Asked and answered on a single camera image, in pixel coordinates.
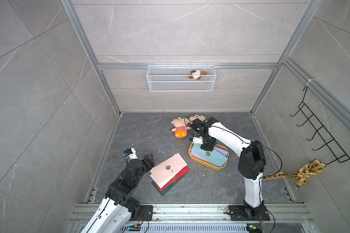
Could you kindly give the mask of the plush doll blue pants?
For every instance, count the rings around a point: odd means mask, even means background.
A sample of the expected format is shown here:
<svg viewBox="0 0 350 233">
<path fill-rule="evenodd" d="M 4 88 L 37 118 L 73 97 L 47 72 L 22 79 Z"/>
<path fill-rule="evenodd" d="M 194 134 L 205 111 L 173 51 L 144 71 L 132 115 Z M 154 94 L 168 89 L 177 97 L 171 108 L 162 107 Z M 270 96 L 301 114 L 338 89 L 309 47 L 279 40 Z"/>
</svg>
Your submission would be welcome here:
<svg viewBox="0 0 350 233">
<path fill-rule="evenodd" d="M 206 117 L 201 115 L 201 114 L 195 114 L 195 115 L 192 115 L 191 117 L 189 117 L 190 122 L 193 122 L 196 119 L 199 119 L 200 121 L 204 121 L 206 119 Z"/>
</svg>

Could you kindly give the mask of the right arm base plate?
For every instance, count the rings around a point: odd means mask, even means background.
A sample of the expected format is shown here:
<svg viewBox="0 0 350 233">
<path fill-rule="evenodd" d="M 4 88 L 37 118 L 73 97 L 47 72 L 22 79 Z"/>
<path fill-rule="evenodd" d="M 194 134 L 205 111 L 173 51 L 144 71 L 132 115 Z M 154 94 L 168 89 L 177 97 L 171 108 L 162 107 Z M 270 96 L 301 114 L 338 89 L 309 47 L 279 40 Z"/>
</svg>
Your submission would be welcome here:
<svg viewBox="0 0 350 233">
<path fill-rule="evenodd" d="M 232 221 L 269 221 L 270 216 L 264 205 L 251 209 L 244 205 L 229 205 L 226 214 Z"/>
</svg>

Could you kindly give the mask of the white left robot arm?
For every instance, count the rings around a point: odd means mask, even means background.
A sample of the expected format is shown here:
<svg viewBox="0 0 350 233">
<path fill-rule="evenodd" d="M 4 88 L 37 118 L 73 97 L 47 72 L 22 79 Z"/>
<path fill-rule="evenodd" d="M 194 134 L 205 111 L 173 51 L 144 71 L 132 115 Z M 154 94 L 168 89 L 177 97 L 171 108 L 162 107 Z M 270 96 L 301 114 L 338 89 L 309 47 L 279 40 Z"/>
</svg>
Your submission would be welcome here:
<svg viewBox="0 0 350 233">
<path fill-rule="evenodd" d="M 140 202 L 132 196 L 144 175 L 155 166 L 154 158 L 148 154 L 139 159 L 127 150 L 123 155 L 124 170 L 109 185 L 97 211 L 81 232 L 116 233 L 131 219 L 143 219 Z"/>
</svg>

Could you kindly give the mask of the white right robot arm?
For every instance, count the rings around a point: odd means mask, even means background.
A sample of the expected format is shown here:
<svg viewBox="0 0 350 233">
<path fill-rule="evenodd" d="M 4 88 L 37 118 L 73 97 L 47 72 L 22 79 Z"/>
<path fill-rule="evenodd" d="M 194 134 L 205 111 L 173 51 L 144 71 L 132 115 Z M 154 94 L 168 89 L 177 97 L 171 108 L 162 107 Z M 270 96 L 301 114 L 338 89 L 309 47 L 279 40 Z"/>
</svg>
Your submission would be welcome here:
<svg viewBox="0 0 350 233">
<path fill-rule="evenodd" d="M 211 154 L 217 141 L 220 141 L 239 156 L 238 171 L 245 181 L 244 215 L 251 220 L 263 217 L 266 213 L 262 197 L 262 180 L 266 165 L 263 150 L 269 148 L 258 140 L 251 141 L 237 135 L 213 117 L 203 121 L 195 119 L 186 123 L 186 127 L 194 131 L 193 144 L 200 145 L 201 152 L 196 154 Z"/>
</svg>

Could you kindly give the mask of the yellow patterned cloth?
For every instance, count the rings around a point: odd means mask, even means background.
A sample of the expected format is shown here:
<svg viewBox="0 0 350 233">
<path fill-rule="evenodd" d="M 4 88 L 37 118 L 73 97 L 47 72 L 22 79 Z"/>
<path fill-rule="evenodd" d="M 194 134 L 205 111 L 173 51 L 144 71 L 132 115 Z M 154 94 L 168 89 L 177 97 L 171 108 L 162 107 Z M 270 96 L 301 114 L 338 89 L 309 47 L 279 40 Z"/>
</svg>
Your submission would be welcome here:
<svg viewBox="0 0 350 233">
<path fill-rule="evenodd" d="M 297 181 L 295 188 L 299 189 L 301 186 L 307 184 L 311 177 L 319 175 L 322 172 L 322 170 L 326 167 L 326 164 L 315 159 L 292 174 L 287 174 L 284 171 L 279 171 L 276 174 L 269 174 L 263 176 L 262 180 L 289 178 Z"/>
</svg>

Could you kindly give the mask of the red envelope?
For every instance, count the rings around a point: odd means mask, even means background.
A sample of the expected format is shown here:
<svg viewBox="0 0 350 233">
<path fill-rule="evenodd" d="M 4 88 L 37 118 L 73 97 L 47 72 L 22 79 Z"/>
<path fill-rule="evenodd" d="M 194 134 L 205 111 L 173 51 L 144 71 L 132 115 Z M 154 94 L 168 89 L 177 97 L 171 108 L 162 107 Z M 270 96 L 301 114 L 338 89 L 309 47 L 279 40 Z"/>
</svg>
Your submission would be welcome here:
<svg viewBox="0 0 350 233">
<path fill-rule="evenodd" d="M 179 179 L 180 177 L 184 176 L 185 174 L 187 174 L 188 172 L 190 171 L 189 167 L 188 166 L 185 166 L 179 173 L 177 173 L 172 179 L 174 180 L 177 180 Z"/>
</svg>

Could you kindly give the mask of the dark green envelope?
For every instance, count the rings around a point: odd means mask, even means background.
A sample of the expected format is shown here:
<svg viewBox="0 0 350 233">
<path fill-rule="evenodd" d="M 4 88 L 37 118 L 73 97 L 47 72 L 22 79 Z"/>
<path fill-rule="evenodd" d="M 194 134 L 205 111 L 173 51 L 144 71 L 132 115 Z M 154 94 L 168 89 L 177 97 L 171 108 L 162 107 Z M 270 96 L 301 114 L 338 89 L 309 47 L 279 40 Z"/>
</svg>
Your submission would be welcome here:
<svg viewBox="0 0 350 233">
<path fill-rule="evenodd" d="M 163 197 L 165 196 L 184 176 L 180 177 L 177 180 L 170 180 L 168 184 L 166 184 L 162 189 L 158 187 L 155 181 L 152 181 L 151 184 L 155 188 L 155 190 Z"/>
</svg>

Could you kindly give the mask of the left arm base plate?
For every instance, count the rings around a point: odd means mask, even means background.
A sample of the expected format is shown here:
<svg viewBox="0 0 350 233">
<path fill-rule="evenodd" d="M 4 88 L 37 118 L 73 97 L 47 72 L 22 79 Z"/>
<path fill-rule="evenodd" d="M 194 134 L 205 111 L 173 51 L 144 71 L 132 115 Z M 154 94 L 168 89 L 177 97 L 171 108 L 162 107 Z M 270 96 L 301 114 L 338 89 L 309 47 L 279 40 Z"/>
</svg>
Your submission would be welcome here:
<svg viewBox="0 0 350 233">
<path fill-rule="evenodd" d="M 154 213 L 153 209 L 154 209 L 154 206 L 149 204 L 135 206 L 132 209 L 129 209 L 131 213 L 130 221 L 139 220 L 139 219 L 141 220 L 142 218 L 144 218 L 144 220 L 151 221 Z"/>
</svg>

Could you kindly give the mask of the pink envelope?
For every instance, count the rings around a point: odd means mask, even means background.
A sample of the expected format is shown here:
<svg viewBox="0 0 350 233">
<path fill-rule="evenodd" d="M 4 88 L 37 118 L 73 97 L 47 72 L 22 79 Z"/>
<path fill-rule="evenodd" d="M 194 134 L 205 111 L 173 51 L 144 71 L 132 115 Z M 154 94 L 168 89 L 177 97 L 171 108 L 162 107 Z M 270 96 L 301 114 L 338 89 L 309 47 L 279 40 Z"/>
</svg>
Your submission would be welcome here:
<svg viewBox="0 0 350 233">
<path fill-rule="evenodd" d="M 159 187 L 163 187 L 187 165 L 182 156 L 176 153 L 166 161 L 152 168 L 150 170 L 150 176 Z"/>
</svg>

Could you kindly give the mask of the small brown white plush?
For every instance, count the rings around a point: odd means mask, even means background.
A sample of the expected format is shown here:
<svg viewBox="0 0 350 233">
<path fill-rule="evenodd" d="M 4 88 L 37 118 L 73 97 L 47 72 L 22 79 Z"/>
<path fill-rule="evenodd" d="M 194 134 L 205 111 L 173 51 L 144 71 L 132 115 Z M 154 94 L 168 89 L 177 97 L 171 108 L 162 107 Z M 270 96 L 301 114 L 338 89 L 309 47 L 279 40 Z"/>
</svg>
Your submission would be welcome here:
<svg viewBox="0 0 350 233">
<path fill-rule="evenodd" d="M 189 79 L 196 79 L 196 80 L 201 80 L 201 78 L 208 73 L 206 71 L 201 71 L 201 70 L 193 70 L 191 71 L 190 76 L 188 77 Z"/>
</svg>

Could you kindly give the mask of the metal mounting rail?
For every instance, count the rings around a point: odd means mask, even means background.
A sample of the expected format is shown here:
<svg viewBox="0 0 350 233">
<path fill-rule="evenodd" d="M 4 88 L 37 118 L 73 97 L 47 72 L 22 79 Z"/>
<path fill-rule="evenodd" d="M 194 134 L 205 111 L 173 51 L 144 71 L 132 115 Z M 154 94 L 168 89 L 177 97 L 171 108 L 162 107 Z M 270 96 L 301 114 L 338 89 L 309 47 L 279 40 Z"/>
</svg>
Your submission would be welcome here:
<svg viewBox="0 0 350 233">
<path fill-rule="evenodd" d="M 154 223 L 206 223 L 229 222 L 226 210 L 230 203 L 157 203 L 154 206 Z M 265 205 L 270 217 L 277 223 L 313 223 L 313 219 L 303 203 L 268 203 Z"/>
</svg>

